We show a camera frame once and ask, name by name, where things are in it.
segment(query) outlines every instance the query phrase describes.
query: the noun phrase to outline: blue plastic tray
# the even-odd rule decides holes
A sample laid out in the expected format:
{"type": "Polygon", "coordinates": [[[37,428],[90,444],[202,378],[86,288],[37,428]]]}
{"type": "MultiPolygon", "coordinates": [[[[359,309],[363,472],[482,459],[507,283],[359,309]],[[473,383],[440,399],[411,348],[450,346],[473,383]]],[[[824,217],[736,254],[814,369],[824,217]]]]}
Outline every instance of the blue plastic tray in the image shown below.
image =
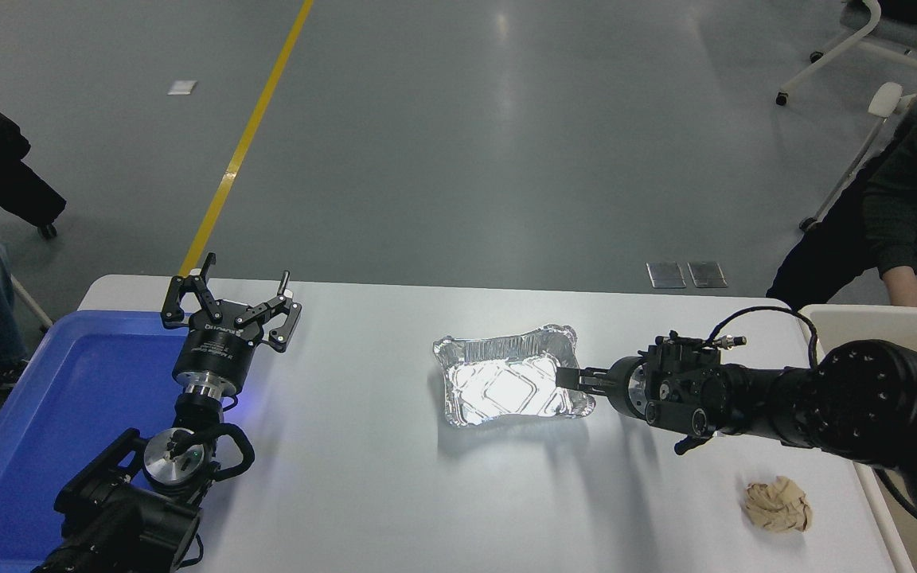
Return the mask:
{"type": "Polygon", "coordinates": [[[49,330],[0,413],[0,573],[58,547],[55,496],[119,433],[170,427],[185,335],[154,312],[80,311],[49,330]]]}

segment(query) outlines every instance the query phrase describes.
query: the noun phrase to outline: gray floor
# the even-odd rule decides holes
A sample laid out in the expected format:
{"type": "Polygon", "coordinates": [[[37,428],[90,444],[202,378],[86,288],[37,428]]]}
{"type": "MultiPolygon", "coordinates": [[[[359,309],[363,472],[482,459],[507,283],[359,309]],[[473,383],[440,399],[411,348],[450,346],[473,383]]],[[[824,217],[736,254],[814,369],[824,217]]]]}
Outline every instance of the gray floor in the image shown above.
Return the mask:
{"type": "MultiPolygon", "coordinates": [[[[0,4],[0,110],[69,199],[0,211],[51,315],[107,273],[173,275],[302,0],[0,4]],[[199,80],[189,97],[172,80],[199,80]]],[[[653,291],[718,261],[761,296],[909,69],[855,51],[776,88],[834,0],[317,0],[209,249],[216,275],[653,291]]],[[[883,302],[869,277],[843,302],[883,302]]]]}

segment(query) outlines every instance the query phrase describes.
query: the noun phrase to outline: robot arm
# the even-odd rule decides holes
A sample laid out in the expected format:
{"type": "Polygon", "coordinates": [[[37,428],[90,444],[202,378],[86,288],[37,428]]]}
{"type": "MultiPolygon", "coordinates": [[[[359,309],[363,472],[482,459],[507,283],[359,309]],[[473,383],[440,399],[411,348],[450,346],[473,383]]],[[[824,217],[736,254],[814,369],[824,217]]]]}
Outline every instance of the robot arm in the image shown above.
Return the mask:
{"type": "Polygon", "coordinates": [[[189,327],[172,369],[172,378],[183,387],[175,400],[172,427],[150,439],[127,429],[63,487],[55,510],[65,515],[65,541],[36,573],[170,573],[196,562],[182,560],[197,536],[205,494],[212,483],[235,478],[254,462],[250,440],[224,421],[221,401],[235,400],[243,391],[259,345],[285,352],[302,306],[287,289],[288,272],[265,303],[217,300],[207,287],[214,262],[214,253],[209,253],[199,275],[172,277],[161,310],[167,329],[189,327]],[[181,301],[190,293],[201,309],[188,320],[181,301]],[[271,329],[265,341],[263,326],[277,315],[284,315],[285,322],[271,329]],[[222,435],[243,456],[230,468],[221,468],[214,459],[222,435]],[[150,490],[131,484],[139,473],[150,490]]]}
{"type": "Polygon", "coordinates": [[[818,447],[895,469],[917,505],[917,353],[887,341],[853,341],[815,368],[721,364],[721,349],[738,344],[745,340],[672,331],[607,370],[558,368],[557,385],[607,396],[619,413],[683,433],[678,454],[714,432],[818,447]]]}

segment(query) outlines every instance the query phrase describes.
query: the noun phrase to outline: black cable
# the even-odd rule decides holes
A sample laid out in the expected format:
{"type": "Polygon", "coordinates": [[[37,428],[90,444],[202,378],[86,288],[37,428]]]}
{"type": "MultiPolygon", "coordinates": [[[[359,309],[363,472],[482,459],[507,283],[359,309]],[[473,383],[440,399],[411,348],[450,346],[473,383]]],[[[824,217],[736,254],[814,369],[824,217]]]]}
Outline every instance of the black cable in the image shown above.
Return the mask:
{"type": "Polygon", "coordinates": [[[178,569],[182,569],[183,567],[192,567],[193,565],[197,565],[197,563],[204,561],[204,541],[201,540],[200,533],[197,534],[197,550],[200,550],[199,554],[197,554],[197,557],[194,557],[192,559],[186,559],[185,561],[180,563],[179,566],[176,567],[175,569],[178,570],[178,569]]]}
{"type": "Polygon", "coordinates": [[[801,322],[804,322],[805,326],[809,327],[809,333],[810,333],[809,368],[812,368],[813,370],[815,370],[816,366],[819,365],[819,360],[816,358],[816,342],[819,341],[819,334],[816,333],[816,325],[813,324],[811,320],[806,318],[805,315],[797,311],[791,310],[790,308],[771,307],[771,306],[743,308],[742,310],[735,312],[735,314],[728,316],[728,318],[721,320],[720,324],[717,324],[717,326],[714,326],[712,333],[710,333],[709,337],[706,338],[706,342],[704,342],[704,345],[712,345],[713,338],[716,338],[716,335],[720,334],[720,331],[723,330],[724,327],[727,326],[728,323],[731,322],[732,320],[735,320],[736,318],[738,318],[739,316],[742,316],[743,314],[749,314],[750,312],[757,312],[757,311],[763,311],[763,310],[769,310],[769,311],[774,311],[774,312],[783,312],[785,314],[792,315],[794,316],[794,318],[797,318],[801,320],[801,322]]]}
{"type": "Polygon", "coordinates": [[[898,486],[894,485],[891,476],[887,475],[887,472],[881,470],[880,468],[875,468],[873,471],[876,472],[876,477],[880,479],[880,482],[882,485],[884,485],[885,489],[891,493],[891,496],[894,496],[894,501],[901,505],[903,510],[905,510],[908,515],[914,517],[915,521],[917,521],[917,510],[915,509],[915,506],[911,505],[911,502],[903,496],[903,493],[901,493],[901,490],[898,489],[898,486]]]}

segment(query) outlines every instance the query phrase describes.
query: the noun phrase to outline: foil container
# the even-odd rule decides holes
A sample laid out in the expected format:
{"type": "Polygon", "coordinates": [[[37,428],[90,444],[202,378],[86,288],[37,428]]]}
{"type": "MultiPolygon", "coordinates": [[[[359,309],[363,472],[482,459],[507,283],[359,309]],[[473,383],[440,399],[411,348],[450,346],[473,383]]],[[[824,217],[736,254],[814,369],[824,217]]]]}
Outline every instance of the foil container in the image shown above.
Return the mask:
{"type": "Polygon", "coordinates": [[[586,392],[556,385],[557,367],[578,368],[576,332],[547,324],[514,337],[434,342],[444,372],[444,417],[476,427],[507,415],[581,418],[596,406],[586,392]]]}

